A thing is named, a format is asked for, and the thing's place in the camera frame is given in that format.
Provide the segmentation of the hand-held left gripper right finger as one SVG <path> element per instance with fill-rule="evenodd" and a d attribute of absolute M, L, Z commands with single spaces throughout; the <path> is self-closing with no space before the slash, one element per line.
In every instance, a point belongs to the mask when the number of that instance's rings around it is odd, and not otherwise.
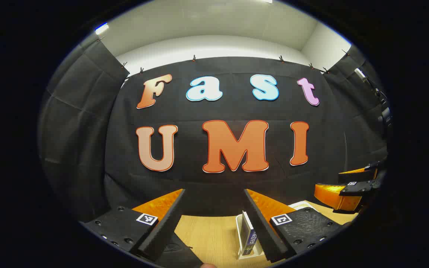
<path fill-rule="evenodd" d="M 268 261 L 311 251 L 345 228 L 314 208 L 293 209 L 250 189 L 243 192 L 244 209 Z"/>

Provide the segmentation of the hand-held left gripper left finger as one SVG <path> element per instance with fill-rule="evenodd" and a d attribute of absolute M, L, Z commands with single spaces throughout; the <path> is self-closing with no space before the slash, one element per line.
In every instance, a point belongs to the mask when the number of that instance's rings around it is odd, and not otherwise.
<path fill-rule="evenodd" d="M 82 224 L 123 251 L 156 261 L 181 218 L 184 194 L 185 189 L 175 190 L 138 206 L 122 202 Z"/>

